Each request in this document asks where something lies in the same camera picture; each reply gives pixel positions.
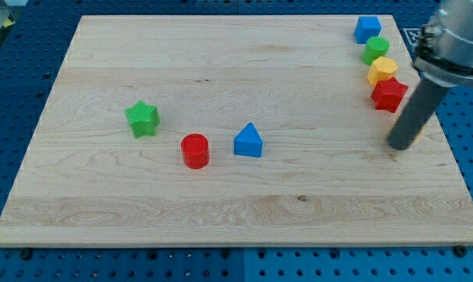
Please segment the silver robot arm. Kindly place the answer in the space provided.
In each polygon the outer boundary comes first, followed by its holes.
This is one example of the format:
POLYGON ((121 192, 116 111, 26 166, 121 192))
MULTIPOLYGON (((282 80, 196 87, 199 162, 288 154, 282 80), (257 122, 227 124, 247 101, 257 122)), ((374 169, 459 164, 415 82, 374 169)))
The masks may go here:
POLYGON ((413 66, 444 87, 473 89, 473 0, 440 2, 421 27, 413 66))

